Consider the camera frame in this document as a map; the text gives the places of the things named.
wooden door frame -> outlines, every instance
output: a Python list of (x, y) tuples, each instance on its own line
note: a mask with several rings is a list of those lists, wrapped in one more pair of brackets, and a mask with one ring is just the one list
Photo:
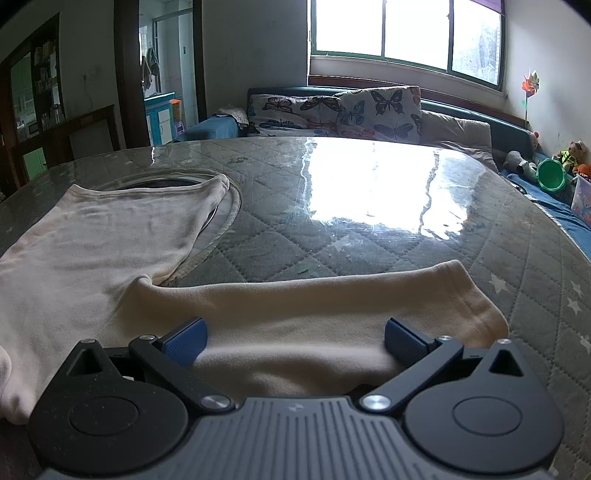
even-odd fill
[(139, 68), (139, 0), (115, 0), (113, 40), (121, 125), (127, 148), (149, 147), (141, 69)]
[(203, 63), (203, 5), (202, 0), (193, 0), (193, 58), (195, 61), (195, 94), (199, 121), (207, 119), (205, 98), (205, 68)]
[[(113, 33), (115, 40), (115, 72), (119, 110), (127, 148), (149, 147), (150, 136), (144, 107), (141, 69), (139, 68), (139, 1), (115, 0)], [(202, 1), (193, 2), (193, 57), (195, 94), (199, 121), (207, 118), (205, 76), (203, 66)]]

cream cloth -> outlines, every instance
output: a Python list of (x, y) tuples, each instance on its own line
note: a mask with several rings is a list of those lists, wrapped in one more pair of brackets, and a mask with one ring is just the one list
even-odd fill
[(26, 421), (73, 345), (103, 338), (117, 324), (138, 277), (158, 284), (173, 273), (228, 188), (225, 175), (196, 186), (120, 192), (72, 185), (4, 253), (0, 417)]
[(462, 264), (263, 284), (162, 288), (228, 188), (90, 192), (73, 186), (0, 259), (1, 415), (26, 422), (72, 347), (126, 345), (193, 316), (209, 343), (194, 370), (245, 395), (337, 395), (397, 372), (384, 349), (394, 316), (426, 334), (487, 347), (506, 321)]

teddy bear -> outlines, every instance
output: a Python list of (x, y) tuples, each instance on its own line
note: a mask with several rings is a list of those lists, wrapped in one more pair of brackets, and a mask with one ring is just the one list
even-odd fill
[(540, 146), (540, 134), (538, 132), (530, 132), (530, 141), (531, 148), (534, 149), (534, 152), (537, 152)]
[(587, 146), (579, 140), (578, 142), (571, 142), (567, 150), (562, 150), (552, 158), (559, 160), (567, 173), (570, 173), (573, 168), (583, 163), (585, 154), (587, 153)]

butterfly pillow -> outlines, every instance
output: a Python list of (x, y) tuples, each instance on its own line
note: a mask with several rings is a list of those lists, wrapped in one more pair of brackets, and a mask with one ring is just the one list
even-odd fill
[(385, 87), (338, 94), (340, 137), (418, 144), (421, 89)]
[(339, 108), (330, 96), (251, 95), (248, 119), (257, 130), (277, 129), (282, 136), (335, 137)]

plush toy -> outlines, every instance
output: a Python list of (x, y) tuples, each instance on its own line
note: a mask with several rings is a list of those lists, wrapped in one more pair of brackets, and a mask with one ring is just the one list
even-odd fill
[(538, 183), (535, 176), (537, 170), (535, 163), (524, 160), (518, 151), (513, 150), (507, 154), (505, 163), (503, 163), (503, 169), (511, 173), (517, 173), (517, 175), (530, 183)]
[(581, 175), (584, 179), (591, 179), (591, 165), (580, 163), (573, 168), (573, 175)]
[(540, 146), (540, 134), (538, 132), (530, 132), (530, 140), (531, 148), (534, 149), (534, 152), (537, 152)]
[(563, 150), (553, 155), (552, 158), (559, 160), (567, 173), (571, 169), (575, 168), (580, 163), (583, 163), (585, 154), (587, 153), (587, 147), (579, 140), (578, 142), (571, 142), (568, 150)]

